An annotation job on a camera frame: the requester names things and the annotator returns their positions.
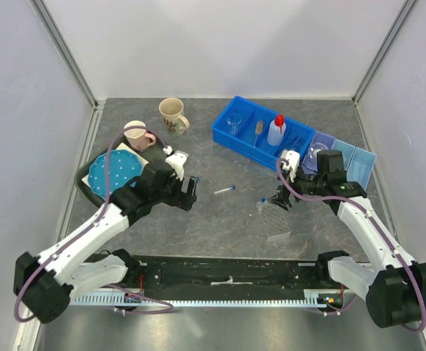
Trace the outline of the tan bristle tube brush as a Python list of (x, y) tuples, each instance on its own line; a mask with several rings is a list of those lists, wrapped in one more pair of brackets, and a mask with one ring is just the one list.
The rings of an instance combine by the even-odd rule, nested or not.
[(257, 124), (255, 125), (255, 140), (253, 144), (254, 147), (257, 146), (258, 139), (261, 136), (263, 130), (264, 130), (264, 121), (259, 120)]

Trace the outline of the clear well plate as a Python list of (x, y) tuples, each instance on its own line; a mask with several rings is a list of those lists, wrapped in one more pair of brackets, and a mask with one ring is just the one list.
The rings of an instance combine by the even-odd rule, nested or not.
[(267, 241), (276, 241), (290, 236), (291, 231), (281, 207), (266, 201), (264, 209), (259, 214), (265, 227)]

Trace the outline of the clear glass beaker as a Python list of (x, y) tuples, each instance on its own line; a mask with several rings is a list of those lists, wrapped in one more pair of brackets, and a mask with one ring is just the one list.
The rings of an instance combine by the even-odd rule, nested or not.
[(231, 113), (227, 116), (228, 132), (235, 135), (242, 123), (242, 117), (238, 113)]

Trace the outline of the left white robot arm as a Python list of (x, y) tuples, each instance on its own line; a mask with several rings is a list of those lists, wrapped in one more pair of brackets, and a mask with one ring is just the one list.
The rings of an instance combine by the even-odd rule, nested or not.
[(85, 264), (96, 249), (150, 214), (160, 203), (189, 211), (196, 201), (196, 180), (190, 178), (186, 192), (184, 154), (145, 165), (140, 176), (115, 190), (107, 203), (77, 230), (49, 249), (33, 256), (23, 253), (15, 263), (13, 292), (15, 319), (23, 322), (24, 304), (42, 323), (60, 316), (70, 301), (99, 287), (119, 283), (133, 287), (139, 280), (140, 263), (120, 249), (106, 258)]

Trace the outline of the blue safety glasses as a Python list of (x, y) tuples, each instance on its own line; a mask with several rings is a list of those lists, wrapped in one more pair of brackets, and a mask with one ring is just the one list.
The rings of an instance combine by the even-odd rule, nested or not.
[(284, 140), (277, 149), (277, 158), (283, 158), (288, 151), (294, 151), (299, 155), (299, 159), (303, 160), (302, 148), (305, 139), (302, 136), (295, 136)]

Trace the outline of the glass flask white stopper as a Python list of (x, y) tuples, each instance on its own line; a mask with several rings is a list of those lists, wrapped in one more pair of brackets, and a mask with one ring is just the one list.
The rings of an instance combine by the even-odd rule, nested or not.
[(306, 165), (308, 168), (317, 166), (317, 154), (320, 151), (326, 151), (328, 147), (323, 143), (312, 143), (307, 152)]

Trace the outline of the white red wash bottle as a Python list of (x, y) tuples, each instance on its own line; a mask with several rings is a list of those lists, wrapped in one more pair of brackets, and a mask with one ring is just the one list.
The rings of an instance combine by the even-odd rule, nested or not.
[(269, 125), (267, 143), (271, 146), (278, 146), (284, 137), (285, 131), (285, 116), (279, 114), (271, 121)]

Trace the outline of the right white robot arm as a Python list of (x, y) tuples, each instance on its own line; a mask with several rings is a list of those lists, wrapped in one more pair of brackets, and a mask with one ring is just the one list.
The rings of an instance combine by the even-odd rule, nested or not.
[(309, 203), (326, 203), (357, 239), (370, 268), (345, 252), (318, 256), (315, 282), (321, 287), (340, 283), (360, 297), (379, 328), (401, 325), (421, 333), (426, 327), (426, 263), (418, 263), (378, 218), (366, 191), (347, 179), (338, 150), (317, 153), (318, 170), (306, 174), (296, 151), (285, 150), (275, 168), (281, 185), (270, 201), (291, 209), (290, 197)]

